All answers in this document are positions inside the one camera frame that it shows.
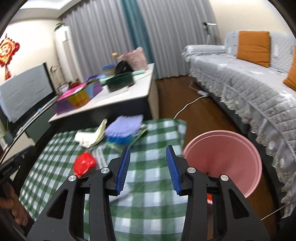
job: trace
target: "gray curtain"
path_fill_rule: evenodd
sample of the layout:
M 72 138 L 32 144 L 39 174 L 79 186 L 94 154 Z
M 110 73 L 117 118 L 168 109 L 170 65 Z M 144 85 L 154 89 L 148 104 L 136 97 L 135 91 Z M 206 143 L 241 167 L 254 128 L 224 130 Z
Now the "gray curtain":
M 187 45 L 206 44 L 203 22 L 216 23 L 208 0 L 137 0 L 143 15 L 159 78 L 189 74 L 181 57 Z M 213 27 L 210 44 L 221 44 Z
M 78 61 L 84 78 L 101 74 L 102 67 L 133 49 L 120 0 L 82 1 L 69 9 L 63 22 L 71 29 Z

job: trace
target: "red plastic bag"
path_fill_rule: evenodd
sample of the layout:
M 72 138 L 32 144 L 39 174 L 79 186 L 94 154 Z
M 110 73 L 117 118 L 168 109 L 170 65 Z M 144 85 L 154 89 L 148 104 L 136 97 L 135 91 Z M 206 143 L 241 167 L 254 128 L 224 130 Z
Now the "red plastic bag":
M 78 156 L 73 165 L 74 175 L 79 178 L 88 172 L 88 170 L 92 169 L 96 166 L 96 160 L 89 152 L 83 152 L 80 156 Z

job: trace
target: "teal curtain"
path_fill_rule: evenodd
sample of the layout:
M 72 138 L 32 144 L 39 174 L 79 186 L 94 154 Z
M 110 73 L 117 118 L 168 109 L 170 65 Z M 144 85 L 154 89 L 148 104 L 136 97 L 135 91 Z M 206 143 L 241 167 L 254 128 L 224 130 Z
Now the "teal curtain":
M 121 0 L 121 3 L 134 48 L 143 47 L 147 62 L 154 63 L 149 36 L 137 0 Z

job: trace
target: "green checkered tablecloth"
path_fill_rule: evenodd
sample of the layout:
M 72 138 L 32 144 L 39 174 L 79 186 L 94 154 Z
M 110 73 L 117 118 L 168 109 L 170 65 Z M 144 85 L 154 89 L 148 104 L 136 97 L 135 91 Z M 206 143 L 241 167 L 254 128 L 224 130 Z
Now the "green checkered tablecloth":
M 182 154 L 186 123 L 172 119 L 150 120 L 147 127 L 147 132 L 131 147 L 126 177 L 131 192 L 110 203 L 117 241 L 180 240 L 183 231 L 187 196 L 179 197 L 173 190 L 165 151 L 172 145 L 176 155 Z M 20 201 L 33 219 L 37 219 L 48 200 L 73 174 L 74 160 L 86 150 L 74 141 L 76 132 L 58 133 L 51 139 L 22 187 Z M 120 156 L 104 141 L 99 145 L 104 146 L 107 163 Z M 96 150 L 99 145 L 88 151 Z M 88 200 L 89 195 L 85 201 L 85 239 L 89 239 Z

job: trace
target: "white wall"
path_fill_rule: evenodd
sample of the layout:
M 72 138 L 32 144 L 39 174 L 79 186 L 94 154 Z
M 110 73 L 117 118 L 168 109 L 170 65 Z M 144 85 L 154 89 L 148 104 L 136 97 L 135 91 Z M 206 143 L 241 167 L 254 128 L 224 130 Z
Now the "white wall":
M 222 43 L 235 30 L 292 33 L 268 0 L 209 0 L 216 16 Z
M 1 40 L 8 37 L 20 44 L 19 51 L 12 57 L 8 68 L 11 75 L 22 73 L 30 68 L 47 62 L 47 67 L 59 65 L 54 45 L 54 28 L 59 20 L 26 20 L 15 22 L 6 28 Z M 64 79 L 61 70 L 57 71 L 58 80 L 53 79 L 55 87 Z M 0 68 L 0 83 L 4 82 L 5 68 Z

